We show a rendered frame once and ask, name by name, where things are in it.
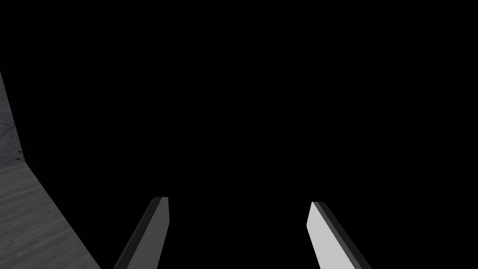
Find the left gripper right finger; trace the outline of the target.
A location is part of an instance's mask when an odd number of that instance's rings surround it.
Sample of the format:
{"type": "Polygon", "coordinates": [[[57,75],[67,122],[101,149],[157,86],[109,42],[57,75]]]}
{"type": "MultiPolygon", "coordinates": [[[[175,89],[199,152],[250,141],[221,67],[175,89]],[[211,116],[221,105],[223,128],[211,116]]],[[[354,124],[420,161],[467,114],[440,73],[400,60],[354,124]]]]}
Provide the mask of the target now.
{"type": "Polygon", "coordinates": [[[324,202],[312,201],[306,228],[321,269],[372,269],[324,202]]]}

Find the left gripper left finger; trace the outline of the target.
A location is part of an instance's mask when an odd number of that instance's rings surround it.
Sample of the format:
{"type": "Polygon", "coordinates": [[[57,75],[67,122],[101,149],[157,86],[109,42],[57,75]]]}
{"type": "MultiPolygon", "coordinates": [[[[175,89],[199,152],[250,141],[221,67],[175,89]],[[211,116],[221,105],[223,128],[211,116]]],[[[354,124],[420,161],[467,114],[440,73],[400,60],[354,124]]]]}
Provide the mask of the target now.
{"type": "Polygon", "coordinates": [[[169,222],[169,198],[153,198],[113,269],[157,269],[169,222]]]}

